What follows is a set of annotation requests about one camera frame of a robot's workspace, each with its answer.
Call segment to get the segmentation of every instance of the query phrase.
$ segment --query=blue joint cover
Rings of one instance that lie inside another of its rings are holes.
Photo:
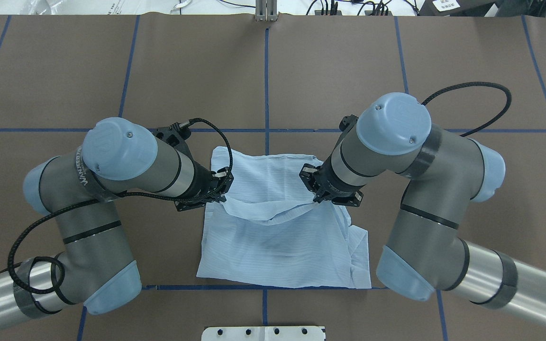
[[[505,160],[494,149],[490,149],[472,138],[469,140],[476,143],[483,157],[482,187],[477,195],[471,199],[474,203],[481,203],[494,196],[494,192],[501,187],[502,182],[505,180]]]
[[[427,280],[386,245],[383,246],[376,276],[388,289],[412,300],[429,300],[435,291]]]
[[[41,201],[41,195],[39,194],[39,182],[41,181],[41,174],[43,174],[46,166],[57,157],[50,158],[46,162],[31,169],[31,171],[24,177],[22,183],[22,192],[24,192],[24,199],[31,205],[31,207],[39,214],[48,215],[50,211],[46,209],[44,203]]]
[[[142,287],[138,266],[132,261],[89,296],[84,306],[91,315],[108,313],[134,300]]]
[[[124,181],[144,173],[157,157],[157,142],[145,127],[109,117],[87,132],[82,145],[85,165],[100,177]]]
[[[425,142],[431,132],[431,115],[415,97],[392,92],[367,108],[355,128],[359,140],[371,151],[403,155]]]

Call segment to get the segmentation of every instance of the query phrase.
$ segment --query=black cable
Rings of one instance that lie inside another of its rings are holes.
[[[372,4],[372,11],[374,11],[376,4],[373,1],[366,1],[359,8],[359,11],[357,12],[357,15],[360,15],[360,13],[362,13],[362,9],[364,9],[364,6],[366,6],[367,4]]]
[[[229,1],[225,1],[225,0],[218,0],[218,1],[224,2],[225,4],[234,5],[234,6],[237,6],[237,7],[250,7],[251,9],[256,8],[256,6],[234,4],[233,2],[229,2]]]
[[[471,87],[471,86],[493,87],[495,89],[502,90],[505,93],[505,96],[507,97],[507,103],[505,103],[505,107],[496,116],[492,117],[492,119],[490,119],[490,121],[484,123],[483,125],[475,128],[475,129],[469,130],[468,132],[466,132],[464,134],[461,134],[461,136],[463,136],[463,137],[469,136],[470,134],[474,134],[476,132],[479,132],[479,130],[482,130],[485,127],[488,127],[492,123],[496,122],[499,118],[502,117],[502,115],[505,114],[505,112],[507,112],[507,110],[509,110],[509,106],[511,106],[511,91],[509,91],[509,89],[507,89],[507,87],[502,86],[502,85],[497,84],[497,83],[491,83],[491,82],[466,82],[466,83],[461,83],[461,84],[456,84],[456,85],[453,85],[453,86],[445,87],[440,91],[436,91],[435,93],[433,93],[433,95],[427,97],[427,99],[425,99],[423,101],[423,103],[421,103],[421,104],[426,106],[432,99],[435,99],[435,97],[441,95],[442,93],[446,93],[446,92],[452,91],[452,90],[462,89],[464,87]]]
[[[119,198],[147,197],[147,198],[162,199],[162,200],[167,200],[167,201],[178,201],[178,202],[181,202],[181,203],[186,203],[186,202],[199,201],[199,200],[205,199],[205,198],[207,198],[209,196],[212,196],[213,194],[218,194],[222,190],[222,188],[225,187],[225,184],[230,179],[229,175],[231,174],[231,170],[233,169],[233,153],[231,151],[229,140],[227,140],[227,137],[225,136],[225,134],[223,134],[223,132],[218,127],[216,127],[215,125],[210,123],[208,120],[203,119],[203,118],[189,119],[189,127],[194,125],[197,122],[202,122],[202,123],[205,123],[206,125],[209,125],[210,127],[212,127],[212,129],[214,129],[223,138],[223,141],[225,142],[225,146],[227,147],[227,149],[229,151],[229,171],[227,173],[227,176],[223,179],[223,181],[220,182],[220,184],[216,188],[214,188],[213,190],[209,190],[206,194],[203,194],[201,196],[195,196],[195,197],[192,197],[192,198],[165,197],[165,196],[158,196],[157,194],[145,193],[145,192],[122,192],[122,193],[117,194],[117,196]],[[53,263],[54,265],[58,266],[58,269],[60,269],[60,278],[58,279],[58,281],[56,283],[54,283],[52,285],[52,287],[49,287],[48,289],[37,289],[36,287],[31,287],[28,283],[25,283],[24,281],[22,281],[18,277],[18,274],[16,273],[16,270],[15,270],[15,267],[17,267],[17,266],[14,264],[14,257],[16,256],[16,252],[17,252],[20,244],[24,240],[24,238],[26,238],[28,236],[28,234],[31,233],[31,231],[33,231],[33,229],[35,229],[35,227],[47,222],[48,220],[50,220],[52,218],[55,218],[56,216],[64,214],[66,212],[73,211],[74,209],[78,209],[78,208],[81,208],[81,207],[94,205],[94,204],[97,204],[99,202],[100,201],[98,201],[97,199],[91,199],[91,200],[86,200],[86,201],[82,201],[80,203],[76,203],[76,204],[67,206],[67,207],[65,207],[63,209],[59,209],[56,212],[52,212],[52,213],[40,218],[36,222],[29,225],[24,231],[22,231],[22,233],[20,233],[20,235],[18,236],[16,241],[13,243],[13,245],[9,249],[9,254],[8,254],[8,259],[7,259],[7,272],[9,273],[9,277],[11,278],[11,280],[16,285],[18,285],[18,287],[21,287],[22,289],[24,289],[24,290],[26,290],[26,291],[28,291],[29,293],[32,293],[32,294],[49,294],[49,293],[53,293],[54,291],[59,289],[60,286],[63,284],[65,271],[64,271],[64,265],[58,259],[55,259],[54,257],[35,257],[36,261],[45,261],[47,263]]]
[[[307,13],[305,15],[309,15],[309,12],[310,12],[310,9],[313,8],[313,5],[315,5],[315,3],[317,2],[317,0],[313,0],[313,2],[311,3],[311,5],[309,6],[309,9],[307,9]]]

